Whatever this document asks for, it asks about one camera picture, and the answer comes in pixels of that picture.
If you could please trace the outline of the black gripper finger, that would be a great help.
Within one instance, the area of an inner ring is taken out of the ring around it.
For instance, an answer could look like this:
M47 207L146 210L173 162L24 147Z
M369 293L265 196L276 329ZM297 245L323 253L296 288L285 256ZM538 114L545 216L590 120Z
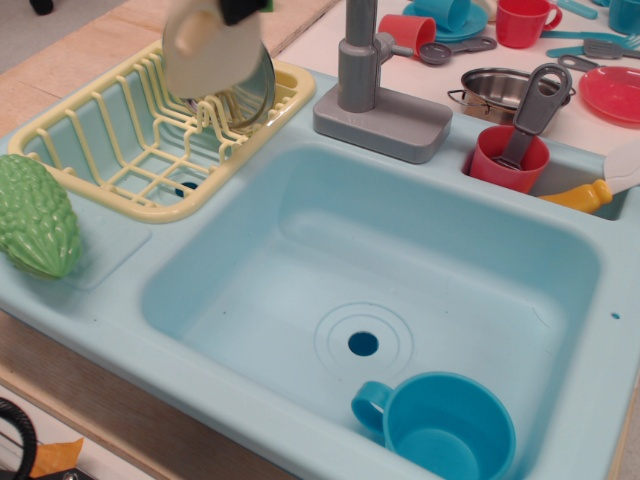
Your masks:
M273 11L272 0L219 0L218 3L226 25L236 25L254 13Z

